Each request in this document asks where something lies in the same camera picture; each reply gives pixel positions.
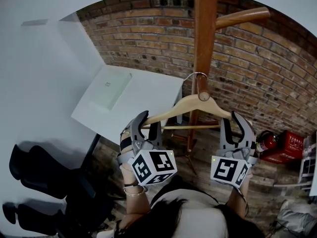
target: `bracelet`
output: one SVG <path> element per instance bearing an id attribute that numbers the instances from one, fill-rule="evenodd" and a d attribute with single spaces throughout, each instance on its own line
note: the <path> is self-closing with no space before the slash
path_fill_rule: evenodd
<path id="1" fill-rule="evenodd" d="M 124 193 L 125 193 L 126 195 L 128 195 L 128 196 L 139 196 L 139 195 L 145 193 L 145 191 L 146 191 L 144 186 L 142 186 L 142 188 L 143 188 L 143 190 L 142 190 L 140 193 L 137 193 L 137 194 L 130 194 L 130 193 L 128 193 L 128 192 L 126 191 L 126 189 L 123 189 L 123 191 L 124 191 Z"/>

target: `strap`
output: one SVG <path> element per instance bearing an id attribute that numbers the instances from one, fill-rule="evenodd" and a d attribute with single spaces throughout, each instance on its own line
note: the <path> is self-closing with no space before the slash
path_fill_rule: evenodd
<path id="1" fill-rule="evenodd" d="M 122 151 L 127 146 L 132 145 L 131 137 L 127 137 L 120 142 L 120 150 Z"/>
<path id="2" fill-rule="evenodd" d="M 130 188 L 130 187 L 136 187 L 136 186 L 139 186 L 139 182 L 137 180 L 134 183 L 125 184 L 123 188 Z"/>
<path id="3" fill-rule="evenodd" d="M 127 153 L 124 153 L 124 154 L 119 154 L 118 157 L 117 157 L 117 160 L 118 160 L 118 164 L 119 166 L 122 164 L 122 163 L 125 163 L 125 162 L 128 162 L 130 159 L 133 159 L 135 156 L 134 156 L 134 152 L 133 150 L 127 152 Z"/>

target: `white box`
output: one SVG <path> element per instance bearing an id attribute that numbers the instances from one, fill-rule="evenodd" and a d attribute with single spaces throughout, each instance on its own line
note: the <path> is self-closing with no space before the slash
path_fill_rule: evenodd
<path id="1" fill-rule="evenodd" d="M 211 179 L 239 188 L 251 166 L 245 160 L 213 156 Z"/>
<path id="2" fill-rule="evenodd" d="M 164 182 L 177 172 L 174 152 L 170 150 L 140 150 L 128 163 L 142 186 Z"/>

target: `wrist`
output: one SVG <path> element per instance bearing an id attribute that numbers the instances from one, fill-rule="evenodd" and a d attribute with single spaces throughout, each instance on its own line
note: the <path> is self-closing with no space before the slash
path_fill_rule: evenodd
<path id="1" fill-rule="evenodd" d="M 132 184 L 137 181 L 137 178 L 135 177 L 133 171 L 131 170 L 131 166 L 128 163 L 123 163 L 120 166 L 124 184 Z"/>

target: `wooden coat rack arm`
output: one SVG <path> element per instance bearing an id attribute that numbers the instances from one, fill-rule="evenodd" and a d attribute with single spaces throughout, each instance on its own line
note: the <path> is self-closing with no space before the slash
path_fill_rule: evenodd
<path id="1" fill-rule="evenodd" d="M 210 98 L 208 91 L 208 79 L 204 75 L 198 74 L 196 81 L 199 99 L 201 101 L 207 101 Z"/>
<path id="2" fill-rule="evenodd" d="M 217 18 L 216 29 L 269 17 L 270 12 L 266 7 L 244 10 Z"/>

